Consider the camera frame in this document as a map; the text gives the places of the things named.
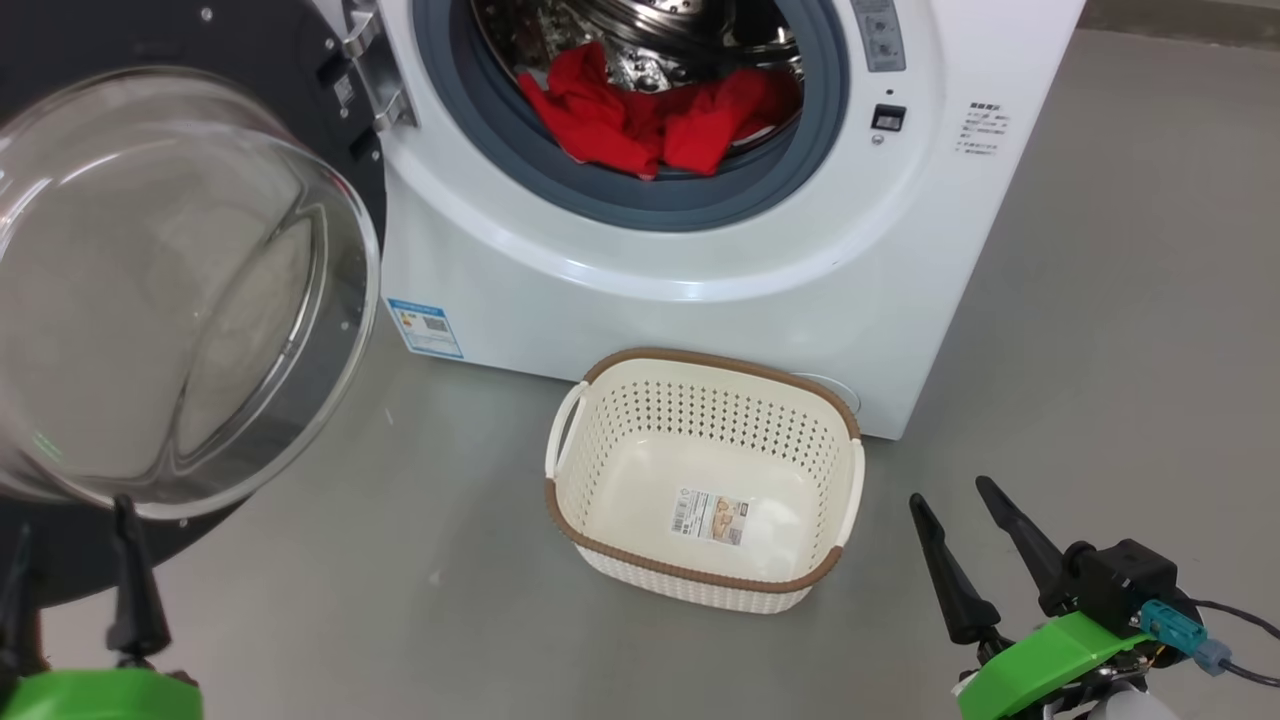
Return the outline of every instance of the red garment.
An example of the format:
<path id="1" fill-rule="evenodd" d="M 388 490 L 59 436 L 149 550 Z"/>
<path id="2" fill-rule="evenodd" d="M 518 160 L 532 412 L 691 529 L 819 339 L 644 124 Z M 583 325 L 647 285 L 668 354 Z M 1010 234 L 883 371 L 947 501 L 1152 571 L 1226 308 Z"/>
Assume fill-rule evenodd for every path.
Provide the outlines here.
<path id="1" fill-rule="evenodd" d="M 800 86 L 790 73 L 741 69 L 730 77 L 666 92 L 627 92 L 609 85 L 598 42 L 561 53 L 544 92 L 530 74 L 520 88 L 571 158 L 644 179 L 658 160 L 704 176 L 735 140 L 790 118 Z"/>

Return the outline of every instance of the laundry basket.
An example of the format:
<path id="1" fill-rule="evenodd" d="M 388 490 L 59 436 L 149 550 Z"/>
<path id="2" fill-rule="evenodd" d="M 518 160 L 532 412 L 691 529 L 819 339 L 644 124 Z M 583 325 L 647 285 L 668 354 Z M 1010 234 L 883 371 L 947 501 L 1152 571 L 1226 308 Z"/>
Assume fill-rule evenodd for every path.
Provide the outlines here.
<path id="1" fill-rule="evenodd" d="M 858 423 L 827 388 L 724 357 L 628 350 L 564 397 L 547 506 L 607 575 L 769 614 L 840 559 L 864 471 Z"/>

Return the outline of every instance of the cable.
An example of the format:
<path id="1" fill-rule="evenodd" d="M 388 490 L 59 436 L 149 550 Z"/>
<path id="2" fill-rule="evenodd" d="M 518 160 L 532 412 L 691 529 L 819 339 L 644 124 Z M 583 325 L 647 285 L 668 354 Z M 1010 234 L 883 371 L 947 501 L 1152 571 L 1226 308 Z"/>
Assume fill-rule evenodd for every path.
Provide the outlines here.
<path id="1" fill-rule="evenodd" d="M 1217 662 L 1217 665 L 1221 669 L 1226 670 L 1228 673 L 1230 673 L 1233 675 L 1236 675 L 1236 676 L 1240 676 L 1240 678 L 1244 678 L 1245 680 L 1251 680 L 1251 682 L 1257 683 L 1260 685 L 1267 685 L 1267 687 L 1271 687 L 1271 688 L 1280 688 L 1280 678 L 1271 678 L 1268 675 L 1260 675 L 1260 674 L 1254 673 L 1253 670 L 1245 670 L 1244 667 L 1240 667 L 1239 665 L 1231 662 L 1230 660 L 1220 660 Z"/>
<path id="2" fill-rule="evenodd" d="M 1271 623 L 1267 623 L 1266 620 L 1258 618 L 1252 612 L 1245 612 L 1239 607 L 1231 607 L 1230 605 L 1222 605 L 1221 602 L 1213 602 L 1212 600 L 1193 600 L 1190 601 L 1190 603 L 1194 605 L 1196 607 L 1204 607 L 1208 610 L 1217 610 L 1219 612 L 1226 612 L 1228 615 L 1235 615 L 1236 618 L 1244 620 L 1245 623 L 1253 623 L 1254 625 L 1266 630 L 1271 637 L 1280 641 L 1280 628 L 1272 625 Z"/>

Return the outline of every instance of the brown basket rim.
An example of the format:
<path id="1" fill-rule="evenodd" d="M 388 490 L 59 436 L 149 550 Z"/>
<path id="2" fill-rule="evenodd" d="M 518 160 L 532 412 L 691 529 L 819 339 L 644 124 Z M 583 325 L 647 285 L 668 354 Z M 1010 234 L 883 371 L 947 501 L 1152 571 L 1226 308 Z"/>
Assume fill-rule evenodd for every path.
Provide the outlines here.
<path id="1" fill-rule="evenodd" d="M 831 389 L 810 380 L 806 378 L 797 378 L 790 373 L 783 373 L 782 370 L 776 370 L 764 365 L 756 365 L 754 363 L 746 363 L 744 360 L 733 360 L 732 357 L 721 357 L 717 355 L 707 355 L 701 352 L 687 352 L 684 350 L 666 350 L 660 347 L 636 347 L 632 350 L 623 350 L 621 352 L 614 352 L 604 360 L 600 360 L 582 378 L 588 383 L 595 382 L 605 370 L 609 368 L 626 363 L 628 360 L 671 360 L 676 363 L 687 363 L 692 365 L 705 365 L 708 368 L 718 368 L 722 370 L 731 370 L 735 373 L 742 373 L 748 375 L 755 375 L 768 380 L 780 382 L 788 384 L 822 397 L 840 413 L 840 416 L 845 420 L 845 427 L 849 429 L 849 437 L 851 439 L 860 439 L 861 430 L 858 427 L 858 419 L 854 418 L 852 411 L 845 405 L 845 401 L 840 398 L 838 395 Z M 550 478 L 545 483 L 547 493 L 547 511 L 550 514 L 552 520 L 561 529 L 564 536 L 571 539 L 575 544 L 599 552 L 613 560 L 627 562 L 637 568 L 644 568 L 645 570 L 652 570 L 654 573 L 660 573 L 663 575 L 671 575 L 675 578 L 681 578 L 685 580 L 692 580 L 695 583 L 707 583 L 710 585 L 718 585 L 739 591 L 749 592 L 764 592 L 764 593 L 791 593 L 803 591 L 812 587 L 818 580 L 824 578 L 831 573 L 832 568 L 836 566 L 836 561 L 840 560 L 844 548 L 840 546 L 833 546 L 827 556 L 823 557 L 822 562 L 809 573 L 796 578 L 794 580 L 785 580 L 781 583 L 771 583 L 764 580 L 750 580 L 745 578 L 731 578 L 728 575 L 719 575 L 716 573 L 704 573 L 701 570 L 691 570 L 689 568 L 682 568 L 680 565 L 672 565 L 669 562 L 660 562 L 645 557 L 643 555 L 636 555 L 634 552 L 627 552 L 625 550 L 605 544 L 600 541 L 590 538 L 572 525 L 570 525 L 568 519 L 559 509 L 559 502 L 556 500 L 556 482 Z"/>

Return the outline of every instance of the label inside basket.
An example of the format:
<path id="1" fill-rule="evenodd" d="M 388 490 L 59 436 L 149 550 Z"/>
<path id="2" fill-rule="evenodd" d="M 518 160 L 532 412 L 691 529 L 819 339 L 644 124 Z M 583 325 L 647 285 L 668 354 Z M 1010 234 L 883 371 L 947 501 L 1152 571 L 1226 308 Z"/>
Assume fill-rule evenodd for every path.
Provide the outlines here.
<path id="1" fill-rule="evenodd" d="M 671 514 L 671 532 L 724 544 L 742 544 L 746 514 L 751 506 L 741 500 L 680 488 Z"/>

